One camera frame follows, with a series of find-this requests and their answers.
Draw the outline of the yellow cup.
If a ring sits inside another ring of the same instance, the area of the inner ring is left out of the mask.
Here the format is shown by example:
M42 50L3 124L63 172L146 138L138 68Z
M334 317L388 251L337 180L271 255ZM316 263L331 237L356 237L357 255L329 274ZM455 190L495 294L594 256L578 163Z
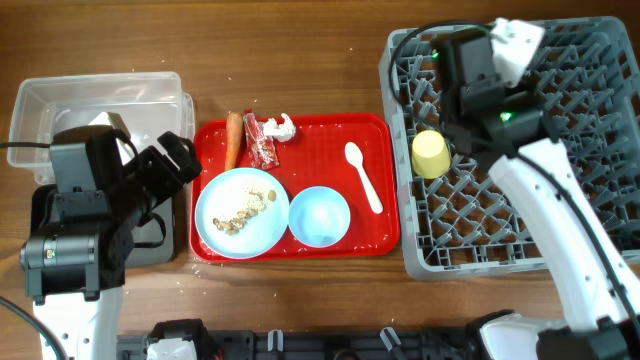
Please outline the yellow cup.
M449 171L451 157L444 137L437 131L421 131L411 145L413 171L425 179L435 179Z

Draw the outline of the white plastic spoon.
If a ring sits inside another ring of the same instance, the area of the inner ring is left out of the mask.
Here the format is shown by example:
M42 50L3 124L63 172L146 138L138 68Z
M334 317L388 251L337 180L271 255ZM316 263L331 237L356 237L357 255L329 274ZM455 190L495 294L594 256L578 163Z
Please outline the white plastic spoon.
M364 169L364 156L360 148L353 142L347 142L345 145L345 158L347 162L352 165L360 177L366 198L369 202L370 208L374 214L381 214L383 212L382 202L369 179Z

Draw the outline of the white tissue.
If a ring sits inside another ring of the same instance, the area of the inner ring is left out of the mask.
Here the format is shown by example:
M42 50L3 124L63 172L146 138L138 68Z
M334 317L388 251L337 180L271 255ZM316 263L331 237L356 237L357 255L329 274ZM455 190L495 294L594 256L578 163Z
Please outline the white tissue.
M288 114L282 113L282 123L275 118L269 118L262 126L265 136L270 136L278 142L287 142L296 134L296 126Z

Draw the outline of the light blue bowl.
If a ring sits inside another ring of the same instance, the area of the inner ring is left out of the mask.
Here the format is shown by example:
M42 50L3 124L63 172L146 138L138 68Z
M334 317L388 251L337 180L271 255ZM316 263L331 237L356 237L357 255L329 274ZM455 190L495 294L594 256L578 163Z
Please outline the light blue bowl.
M346 235L350 223L347 201L329 187L309 187L290 203L289 230L305 246L328 248L336 245Z

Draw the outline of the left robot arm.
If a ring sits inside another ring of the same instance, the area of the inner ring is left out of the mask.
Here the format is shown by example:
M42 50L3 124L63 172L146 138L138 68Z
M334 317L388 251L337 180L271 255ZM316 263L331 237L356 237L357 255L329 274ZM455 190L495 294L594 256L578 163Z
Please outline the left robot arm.
M156 208L202 171L193 142L171 131L123 163L118 145L130 142L103 125L65 130L49 146L56 183L20 252L44 358L115 358L126 260L164 244ZM150 221L160 237L138 244L134 229Z

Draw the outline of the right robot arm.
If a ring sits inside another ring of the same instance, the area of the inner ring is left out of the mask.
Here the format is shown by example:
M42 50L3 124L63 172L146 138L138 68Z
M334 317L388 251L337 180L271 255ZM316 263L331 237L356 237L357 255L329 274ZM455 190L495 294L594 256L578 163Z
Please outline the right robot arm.
M587 201L541 101L529 86L503 81L492 40L481 27L433 41L440 127L524 221L564 318L498 316L479 328L484 350L491 359L636 359L639 279Z

